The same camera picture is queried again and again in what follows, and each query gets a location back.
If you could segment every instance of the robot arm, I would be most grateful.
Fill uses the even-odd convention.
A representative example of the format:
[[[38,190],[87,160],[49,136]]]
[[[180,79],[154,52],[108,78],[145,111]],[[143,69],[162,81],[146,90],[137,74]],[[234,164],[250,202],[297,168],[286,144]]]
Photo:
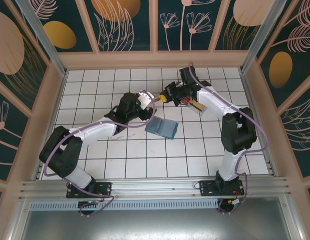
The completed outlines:
[[[95,193],[95,179],[77,165],[81,148],[95,141],[116,135],[126,128],[115,123],[126,125],[135,118],[149,119],[155,111],[152,108],[146,109],[150,102],[148,95],[142,91],[137,94],[127,92],[120,99],[118,106],[115,106],[97,121],[100,124],[92,124],[88,128],[85,126],[71,129],[66,129],[63,126],[57,127],[41,151],[39,159],[45,163],[53,149],[66,135],[79,130],[67,139],[64,143],[66,146],[64,149],[59,148],[56,151],[48,167],[61,178],[67,179],[87,192]]]
[[[195,68],[192,66],[191,69],[193,75],[196,76]],[[211,92],[199,86],[193,80],[188,67],[181,69],[180,75],[182,84],[177,85],[172,82],[161,92],[159,97],[166,103],[174,101],[176,106],[181,103],[182,99],[191,97],[205,106],[203,114],[210,111],[222,120],[221,141],[225,152],[222,165],[216,173],[215,184],[221,195],[226,194],[233,191],[232,188],[238,183],[239,177],[236,174],[236,163],[240,155],[251,148],[257,138],[254,124],[230,108],[229,105],[240,109],[251,118],[253,118],[252,111],[248,107],[243,109],[236,107],[222,96],[219,97],[224,101],[220,100],[215,96],[218,93],[207,81],[201,81],[200,83]]]

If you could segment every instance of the white tile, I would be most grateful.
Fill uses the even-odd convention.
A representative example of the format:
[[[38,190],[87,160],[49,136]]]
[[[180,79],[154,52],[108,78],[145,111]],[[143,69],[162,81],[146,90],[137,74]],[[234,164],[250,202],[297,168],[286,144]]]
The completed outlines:
[[[187,162],[185,157],[168,157],[167,174],[169,177],[187,177]]]
[[[139,93],[140,90],[146,90],[146,81],[131,81],[130,90],[131,93]]]
[[[251,148],[248,149],[249,151],[250,150],[259,150],[261,149],[261,145],[260,145],[260,141],[259,139],[257,138],[256,142],[254,142],[252,145],[251,145]],[[262,151],[259,151],[259,152],[252,152],[252,153],[247,153],[248,155],[262,155],[263,152]]]
[[[249,168],[248,168],[247,161],[246,161],[246,158],[243,157],[243,158],[240,160],[240,163],[239,163],[237,172],[238,172],[239,174],[241,174],[241,173],[246,173],[247,175],[250,175],[250,173],[249,173]]]
[[[89,124],[93,117],[93,109],[77,109],[75,124]]]
[[[129,123],[129,125],[132,126],[137,126],[140,125],[140,123]],[[137,127],[137,128],[128,128],[128,138],[129,140],[131,139],[146,139],[146,131],[145,127]]]
[[[108,141],[107,158],[120,159],[126,158],[127,141]]]
[[[129,92],[129,81],[115,81],[114,94],[124,94]]]
[[[188,157],[188,174],[190,177],[208,176],[207,161],[205,156]]]
[[[90,159],[86,161],[85,171],[95,179],[103,179],[105,174],[104,159]]]
[[[84,170],[85,165],[86,165],[86,160],[78,160],[77,166],[81,167]]]
[[[229,101],[231,103],[229,92],[222,91],[222,92],[219,92],[218,94],[221,95],[224,99],[226,99],[227,101]]]
[[[220,128],[217,121],[203,121],[201,123],[203,128],[204,138],[220,138]]]
[[[247,105],[247,98],[243,91],[232,91],[230,97],[234,105]]]
[[[130,69],[116,69],[115,81],[129,81]]]
[[[64,95],[78,95],[80,93],[81,82],[67,82]]]
[[[123,97],[123,94],[113,94],[111,107],[118,106],[120,103],[120,99]]]
[[[200,116],[201,121],[218,121],[218,117],[214,115],[210,110],[206,110],[203,115]]]
[[[208,69],[206,67],[196,67],[195,70],[199,79],[209,79]]]
[[[60,109],[56,124],[73,124],[75,119],[75,109]]]
[[[99,81],[113,81],[115,77],[115,70],[114,69],[105,69],[100,70],[99,73]]]
[[[95,122],[101,119],[105,114],[109,113],[110,108],[103,108],[103,109],[94,109],[94,115],[92,122]]]
[[[165,119],[170,119],[176,122],[181,122],[180,107],[164,107]]]
[[[87,159],[106,158],[107,141],[95,141],[88,146]]]
[[[47,168],[47,174],[54,174],[55,172],[54,171],[52,171],[49,167]],[[42,177],[42,180],[60,180],[61,179],[61,177],[59,177],[58,175],[55,175],[55,176],[45,176],[45,175],[43,175],[43,177]]]
[[[210,79],[224,79],[224,71],[222,67],[209,67],[209,76]]]
[[[98,83],[97,94],[112,94],[113,87],[113,81],[100,81]]]
[[[81,85],[80,94],[96,94],[97,82],[83,82]]]
[[[210,176],[216,176],[216,172],[220,169],[223,162],[223,156],[208,156],[207,163]]]
[[[108,138],[111,141],[115,140],[126,140],[127,139],[127,129],[122,130],[120,133],[113,135]]]
[[[241,79],[227,79],[227,85],[229,91],[244,91],[243,84],[241,83]]]
[[[160,93],[163,91],[163,85],[161,80],[146,81],[146,90],[151,93]]]
[[[83,80],[84,70],[71,70],[68,73],[67,82],[81,82]]]
[[[190,107],[182,107],[181,108],[183,114],[183,121],[184,122],[198,122],[200,121],[199,114],[193,111]]]
[[[127,141],[128,158],[145,158],[146,157],[146,140],[129,140]]]
[[[220,138],[205,138],[207,156],[224,156],[224,146]]]
[[[217,92],[228,92],[225,79],[211,79],[211,85]]]
[[[188,157],[205,156],[204,140],[202,138],[185,139]]]
[[[95,108],[96,109],[110,108],[111,99],[112,99],[111,94],[96,95]]]
[[[162,69],[163,80],[177,80],[177,69],[176,68],[163,68]]]
[[[269,174],[263,155],[247,155],[250,174]]]
[[[146,80],[146,69],[131,69],[130,80]]]
[[[125,178],[125,159],[107,159],[105,178],[106,179],[124,179]]]
[[[185,140],[184,139],[167,139],[166,140],[167,157],[183,157],[185,156]]]
[[[82,147],[80,149],[79,159],[86,159],[87,151],[88,151],[88,146]]]
[[[161,68],[148,68],[146,80],[161,80]]]
[[[159,158],[166,156],[165,139],[147,140],[147,157]]]
[[[199,121],[183,122],[185,138],[202,138],[203,133]]]
[[[78,103],[78,95],[64,95],[61,104],[60,109],[76,109]]]
[[[147,177],[162,178],[167,176],[166,158],[147,159]]]
[[[80,95],[78,109],[93,109],[96,95]]]
[[[224,67],[225,76],[227,79],[239,79],[238,68],[236,67]]]
[[[184,127],[181,122],[178,122],[177,132],[175,134],[175,139],[183,139],[184,136]]]
[[[84,72],[84,82],[97,82],[99,76],[99,70],[85,70]]]
[[[126,161],[126,178],[145,178],[146,177],[146,159],[130,158]]]

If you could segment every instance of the black bracket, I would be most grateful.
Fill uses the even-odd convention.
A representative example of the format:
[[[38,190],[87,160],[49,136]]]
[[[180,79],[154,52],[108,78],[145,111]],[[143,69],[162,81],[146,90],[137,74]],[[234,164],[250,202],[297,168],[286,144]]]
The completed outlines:
[[[215,180],[203,180],[199,181],[199,190],[200,195],[202,197],[207,196],[236,196],[236,191],[240,195],[244,195],[244,188],[243,183],[241,180],[237,180],[233,184],[233,188],[224,190],[223,192],[220,192],[218,189]]]
[[[94,194],[110,195],[111,194],[111,182],[97,182],[95,184]],[[88,194],[83,193],[76,189],[72,184],[67,184],[67,194],[68,199],[92,199],[97,198]]]

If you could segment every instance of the line-drawn flower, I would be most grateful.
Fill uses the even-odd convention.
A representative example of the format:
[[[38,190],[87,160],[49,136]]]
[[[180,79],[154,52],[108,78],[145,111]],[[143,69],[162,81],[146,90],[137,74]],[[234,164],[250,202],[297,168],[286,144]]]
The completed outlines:
[[[178,21],[178,17],[176,16],[176,13],[168,13],[167,16],[165,13],[162,13],[160,15],[160,20],[163,23],[163,26],[165,28],[167,47],[168,47],[168,50],[170,51],[168,36],[167,36],[167,29],[179,26],[180,22]]]
[[[193,34],[204,33],[211,30],[209,13],[198,13],[194,18],[194,13],[187,14],[187,25],[190,32],[189,50],[191,50],[191,39]]]
[[[185,16],[185,7],[191,5],[211,4],[213,2],[215,2],[215,0],[181,0],[181,3],[183,4],[183,12],[181,14],[181,26],[180,26],[180,50],[183,50],[183,23]]]

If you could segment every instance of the gold circle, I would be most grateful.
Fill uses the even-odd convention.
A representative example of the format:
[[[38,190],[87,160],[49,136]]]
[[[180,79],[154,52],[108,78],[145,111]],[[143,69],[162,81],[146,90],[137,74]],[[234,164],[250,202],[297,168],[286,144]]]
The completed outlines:
[[[117,1],[123,10],[127,10],[130,18],[136,16],[139,12],[140,0],[91,0],[91,3],[103,18],[112,22],[122,22],[125,21],[126,18],[122,16],[121,19],[119,19],[122,14],[119,11]]]
[[[291,74],[293,62],[288,53],[280,51],[276,53],[270,63],[269,80],[275,88],[284,86]]]
[[[76,43],[76,35],[66,24],[60,21],[50,21],[44,25],[51,42],[61,49],[71,49]]]
[[[273,0],[236,0],[234,18],[242,26],[261,25],[273,3]]]
[[[25,46],[15,23],[0,12],[0,72],[15,74],[23,65]]]

